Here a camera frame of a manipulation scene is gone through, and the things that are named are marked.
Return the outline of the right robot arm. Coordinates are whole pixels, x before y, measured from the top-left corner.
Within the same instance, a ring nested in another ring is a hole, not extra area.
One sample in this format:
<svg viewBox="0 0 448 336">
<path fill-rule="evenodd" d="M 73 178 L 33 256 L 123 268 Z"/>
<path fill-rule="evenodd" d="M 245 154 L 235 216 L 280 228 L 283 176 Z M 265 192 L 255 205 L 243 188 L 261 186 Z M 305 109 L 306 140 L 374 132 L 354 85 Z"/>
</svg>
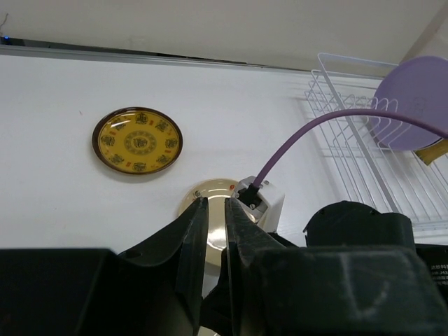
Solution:
<svg viewBox="0 0 448 336">
<path fill-rule="evenodd" d="M 359 202 L 342 201 L 317 211 L 304 229 L 308 247 L 403 246 L 414 249 L 434 270 L 447 264 L 447 246 L 416 244 L 411 220 L 401 213 L 381 213 Z"/>
</svg>

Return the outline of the cream plate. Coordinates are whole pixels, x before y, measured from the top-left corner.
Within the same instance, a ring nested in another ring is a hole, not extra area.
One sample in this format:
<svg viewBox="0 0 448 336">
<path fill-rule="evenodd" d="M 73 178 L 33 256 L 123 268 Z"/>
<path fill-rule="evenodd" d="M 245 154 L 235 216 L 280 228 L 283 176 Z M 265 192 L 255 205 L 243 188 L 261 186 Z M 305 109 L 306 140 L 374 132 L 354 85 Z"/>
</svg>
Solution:
<svg viewBox="0 0 448 336">
<path fill-rule="evenodd" d="M 209 228 L 206 245 L 206 264 L 221 266 L 221 252 L 226 247 L 225 199 L 232 196 L 238 181 L 230 178 L 213 178 L 195 184 L 184 196 L 178 208 L 180 216 L 198 197 L 209 203 Z"/>
</svg>

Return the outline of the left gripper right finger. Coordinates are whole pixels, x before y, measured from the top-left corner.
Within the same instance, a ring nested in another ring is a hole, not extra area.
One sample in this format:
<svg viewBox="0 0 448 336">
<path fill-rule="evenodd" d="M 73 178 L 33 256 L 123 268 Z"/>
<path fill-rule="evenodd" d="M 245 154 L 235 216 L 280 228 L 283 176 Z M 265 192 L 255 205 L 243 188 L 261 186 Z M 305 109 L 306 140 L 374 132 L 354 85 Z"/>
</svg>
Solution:
<svg viewBox="0 0 448 336">
<path fill-rule="evenodd" d="M 235 198 L 225 200 L 225 230 L 232 333 L 266 335 L 261 282 L 251 266 L 263 251 L 282 250 L 294 244 L 257 226 Z"/>
</svg>

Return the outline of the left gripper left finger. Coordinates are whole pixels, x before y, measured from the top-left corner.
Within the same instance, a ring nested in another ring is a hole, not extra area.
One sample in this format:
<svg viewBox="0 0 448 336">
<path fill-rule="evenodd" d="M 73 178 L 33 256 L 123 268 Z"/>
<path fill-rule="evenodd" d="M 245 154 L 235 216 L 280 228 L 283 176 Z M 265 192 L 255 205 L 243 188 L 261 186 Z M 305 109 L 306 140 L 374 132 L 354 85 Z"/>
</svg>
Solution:
<svg viewBox="0 0 448 336">
<path fill-rule="evenodd" d="M 119 255 L 118 334 L 195 335 L 199 330 L 209 202 Z"/>
</svg>

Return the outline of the purple round plate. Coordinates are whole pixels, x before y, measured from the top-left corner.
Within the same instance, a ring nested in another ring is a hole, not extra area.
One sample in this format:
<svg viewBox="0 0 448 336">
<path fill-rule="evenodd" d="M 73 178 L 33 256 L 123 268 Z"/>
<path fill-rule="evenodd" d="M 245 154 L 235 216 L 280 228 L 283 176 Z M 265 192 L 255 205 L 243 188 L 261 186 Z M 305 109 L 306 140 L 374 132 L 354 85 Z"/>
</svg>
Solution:
<svg viewBox="0 0 448 336">
<path fill-rule="evenodd" d="M 447 131 L 447 60 L 422 56 L 400 64 L 380 83 L 372 108 Z M 405 122 L 388 118 L 371 118 L 370 122 L 374 140 L 395 151 L 416 151 L 440 140 Z"/>
</svg>

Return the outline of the yellow woven square plate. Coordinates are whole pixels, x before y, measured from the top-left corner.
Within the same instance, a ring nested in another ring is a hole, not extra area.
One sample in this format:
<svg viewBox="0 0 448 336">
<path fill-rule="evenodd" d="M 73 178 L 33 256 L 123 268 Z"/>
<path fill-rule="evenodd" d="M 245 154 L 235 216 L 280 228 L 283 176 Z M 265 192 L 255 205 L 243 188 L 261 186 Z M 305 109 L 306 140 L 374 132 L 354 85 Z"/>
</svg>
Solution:
<svg viewBox="0 0 448 336">
<path fill-rule="evenodd" d="M 414 153 L 420 161 L 428 166 L 448 153 L 448 141 L 447 139 L 441 139 L 437 143 L 433 143 L 426 148 L 416 150 Z"/>
</svg>

